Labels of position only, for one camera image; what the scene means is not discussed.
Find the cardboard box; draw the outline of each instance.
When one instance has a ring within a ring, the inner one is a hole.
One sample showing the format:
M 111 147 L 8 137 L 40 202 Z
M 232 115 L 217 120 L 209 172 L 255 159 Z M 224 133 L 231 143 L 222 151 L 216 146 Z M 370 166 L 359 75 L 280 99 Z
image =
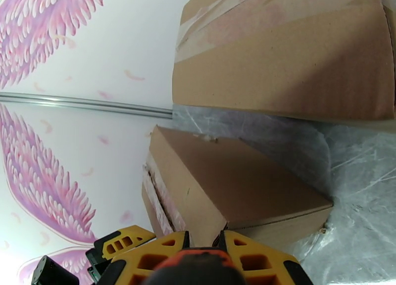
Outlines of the cardboard box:
M 155 233 L 189 230 L 211 246 L 222 229 L 282 247 L 326 222 L 332 203 L 285 168 L 235 139 L 156 127 L 143 199 Z
M 396 130 L 396 2 L 384 4 L 191 0 L 173 101 Z

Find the painted feather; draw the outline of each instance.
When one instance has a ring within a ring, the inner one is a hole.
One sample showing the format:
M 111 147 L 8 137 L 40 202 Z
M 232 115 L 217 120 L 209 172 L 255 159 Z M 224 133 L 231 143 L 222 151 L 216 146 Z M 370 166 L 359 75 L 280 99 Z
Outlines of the painted feather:
M 103 0 L 1 0 L 0 88 L 19 83 L 86 25 Z
M 48 256 L 60 266 L 77 276 L 80 280 L 80 285 L 90 285 L 93 281 L 87 272 L 87 269 L 90 267 L 90 263 L 85 256 L 87 250 L 87 248 L 83 247 L 69 247 L 51 253 Z M 41 257 L 35 258 L 22 264 L 18 271 L 20 284 L 31 284 L 33 272 L 40 259 Z
M 44 226 L 77 244 L 96 240 L 95 215 L 85 192 L 45 148 L 32 127 L 0 105 L 1 145 L 8 187 L 17 203 Z

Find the metal rod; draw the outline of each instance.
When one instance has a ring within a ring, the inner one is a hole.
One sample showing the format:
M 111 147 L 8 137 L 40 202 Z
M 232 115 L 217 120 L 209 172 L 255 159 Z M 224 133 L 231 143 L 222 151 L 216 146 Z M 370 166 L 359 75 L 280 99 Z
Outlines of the metal rod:
M 172 110 L 120 102 L 21 93 L 1 93 L 0 101 L 52 107 L 73 107 L 113 113 L 172 119 Z

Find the box flap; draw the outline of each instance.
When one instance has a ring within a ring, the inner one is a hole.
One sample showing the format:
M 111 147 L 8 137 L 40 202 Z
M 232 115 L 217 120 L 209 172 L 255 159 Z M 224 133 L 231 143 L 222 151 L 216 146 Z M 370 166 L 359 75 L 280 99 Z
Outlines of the box flap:
M 170 174 L 168 181 L 163 175 L 164 182 L 175 203 L 180 205 L 178 208 L 187 228 L 203 211 L 205 217 L 216 217 L 218 226 L 228 221 L 230 228 L 243 228 L 332 205 L 294 174 L 239 140 L 207 140 L 205 136 L 157 128 L 150 148 L 156 161 L 157 156 L 161 156 L 159 148 L 164 146 L 169 148 L 162 155 L 167 154 L 168 158 L 157 164 L 160 170 L 163 168 L 161 174 L 166 170 L 165 173 Z M 169 163 L 176 161 L 180 168 L 171 168 Z M 189 202 L 194 201 L 194 205 L 184 202 L 188 188 L 190 195 L 194 194 Z
M 244 0 L 211 14 L 179 46 L 175 103 L 394 119 L 394 58 L 380 0 Z
M 191 175 L 181 160 L 172 139 L 181 139 L 181 132 L 156 127 L 151 135 L 150 153 L 157 164 L 163 182 L 173 199 L 186 229 L 191 232 L 193 244 L 202 246 L 213 242 L 226 220 Z

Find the pink angel wing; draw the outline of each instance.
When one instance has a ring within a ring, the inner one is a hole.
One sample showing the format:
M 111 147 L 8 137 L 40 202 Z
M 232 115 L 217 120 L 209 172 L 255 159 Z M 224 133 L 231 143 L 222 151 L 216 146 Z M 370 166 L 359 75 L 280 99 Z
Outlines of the pink angel wing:
M 8 187 L 17 203 L 31 216 L 66 240 L 90 244 L 95 210 L 77 182 L 70 184 L 50 148 L 22 117 L 0 105 L 1 145 Z
M 103 0 L 2 0 L 0 88 L 19 83 L 45 63 L 66 35 L 86 25 Z
M 85 256 L 87 250 L 87 248 L 83 247 L 68 247 L 51 253 L 48 256 L 63 268 L 77 276 L 80 280 L 80 285 L 90 285 L 93 280 L 87 272 L 87 269 L 90 267 L 90 263 Z M 22 264 L 19 268 L 18 279 L 21 285 L 31 284 L 34 269 L 40 259 L 41 257 L 30 260 Z

